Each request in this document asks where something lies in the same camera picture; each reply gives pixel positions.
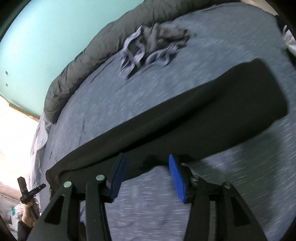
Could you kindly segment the person's left hand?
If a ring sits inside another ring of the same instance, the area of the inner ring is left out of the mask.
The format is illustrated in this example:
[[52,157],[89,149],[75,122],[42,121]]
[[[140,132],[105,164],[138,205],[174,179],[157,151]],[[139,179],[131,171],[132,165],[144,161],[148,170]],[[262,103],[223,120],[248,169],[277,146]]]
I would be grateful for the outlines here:
[[40,217],[39,205],[35,198],[31,199],[27,204],[23,204],[22,222],[30,228],[32,228],[37,222],[36,217],[32,213],[32,208],[35,210],[37,216]]

